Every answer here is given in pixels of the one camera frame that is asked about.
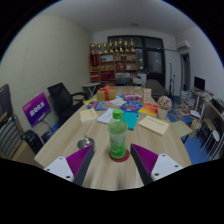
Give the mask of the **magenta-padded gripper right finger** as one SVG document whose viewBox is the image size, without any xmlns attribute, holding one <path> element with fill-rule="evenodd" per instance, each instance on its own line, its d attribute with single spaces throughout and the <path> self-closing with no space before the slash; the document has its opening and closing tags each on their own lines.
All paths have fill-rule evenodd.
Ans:
<svg viewBox="0 0 224 224">
<path fill-rule="evenodd" d="M 130 153 L 144 185 L 148 185 L 182 169 L 182 166 L 167 154 L 157 155 L 136 144 L 131 145 Z"/>
</svg>

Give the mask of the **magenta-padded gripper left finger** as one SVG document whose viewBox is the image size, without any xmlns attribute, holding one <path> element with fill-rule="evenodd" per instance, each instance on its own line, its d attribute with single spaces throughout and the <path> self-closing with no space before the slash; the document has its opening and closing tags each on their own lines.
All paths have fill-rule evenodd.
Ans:
<svg viewBox="0 0 224 224">
<path fill-rule="evenodd" d="M 45 171 L 81 186 L 94 155 L 92 145 L 80 149 L 68 157 L 58 157 Z"/>
</svg>

